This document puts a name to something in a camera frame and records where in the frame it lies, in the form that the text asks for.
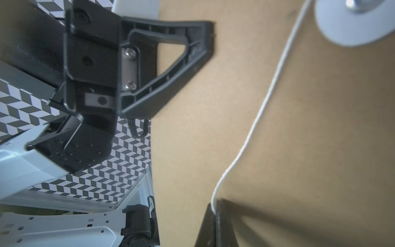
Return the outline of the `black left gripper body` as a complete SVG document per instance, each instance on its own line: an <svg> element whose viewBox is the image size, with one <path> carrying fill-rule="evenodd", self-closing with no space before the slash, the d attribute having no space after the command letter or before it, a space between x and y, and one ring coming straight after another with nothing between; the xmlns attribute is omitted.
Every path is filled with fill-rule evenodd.
<svg viewBox="0 0 395 247"><path fill-rule="evenodd" d="M119 16L72 1L57 20L30 1L1 1L1 74L90 124L117 121Z"/></svg>

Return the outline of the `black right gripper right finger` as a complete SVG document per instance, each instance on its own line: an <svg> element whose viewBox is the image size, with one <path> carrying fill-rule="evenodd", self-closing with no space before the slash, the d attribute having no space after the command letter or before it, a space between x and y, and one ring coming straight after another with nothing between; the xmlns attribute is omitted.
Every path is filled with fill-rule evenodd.
<svg viewBox="0 0 395 247"><path fill-rule="evenodd" d="M217 201L216 208L216 246L239 247L230 214L224 200Z"/></svg>

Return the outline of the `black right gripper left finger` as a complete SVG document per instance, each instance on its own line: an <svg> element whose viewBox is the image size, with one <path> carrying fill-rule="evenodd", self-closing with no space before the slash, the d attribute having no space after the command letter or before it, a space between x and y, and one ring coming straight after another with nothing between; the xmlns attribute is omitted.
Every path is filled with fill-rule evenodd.
<svg viewBox="0 0 395 247"><path fill-rule="evenodd" d="M212 211L207 211L202 221L195 247L216 246L216 217Z"/></svg>

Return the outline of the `brown file bag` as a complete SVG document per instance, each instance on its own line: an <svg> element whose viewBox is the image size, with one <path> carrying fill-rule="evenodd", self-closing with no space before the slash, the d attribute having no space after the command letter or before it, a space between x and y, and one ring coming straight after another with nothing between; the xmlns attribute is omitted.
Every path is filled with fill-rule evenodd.
<svg viewBox="0 0 395 247"><path fill-rule="evenodd" d="M164 247L194 246L242 147L302 1L161 1L162 20L211 20L215 54L152 119ZM242 157L221 184L242 247L395 244L395 37L357 48L310 7Z"/></svg>

